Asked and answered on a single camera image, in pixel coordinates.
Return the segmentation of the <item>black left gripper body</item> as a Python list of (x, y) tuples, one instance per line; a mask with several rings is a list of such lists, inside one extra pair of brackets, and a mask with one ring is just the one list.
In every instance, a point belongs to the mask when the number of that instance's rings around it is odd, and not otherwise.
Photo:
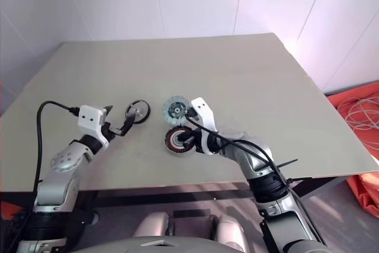
[(112, 128), (109, 122), (105, 122), (102, 126), (102, 135), (110, 143), (116, 136), (121, 136), (121, 130)]

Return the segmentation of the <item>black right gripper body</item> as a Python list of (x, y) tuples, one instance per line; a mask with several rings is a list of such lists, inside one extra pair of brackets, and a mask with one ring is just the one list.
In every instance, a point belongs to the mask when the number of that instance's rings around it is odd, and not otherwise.
[(202, 151), (201, 146), (201, 139), (202, 139), (202, 132), (199, 128), (191, 130), (188, 132), (189, 139), (190, 139), (190, 145), (192, 149), (195, 149), (196, 152)]

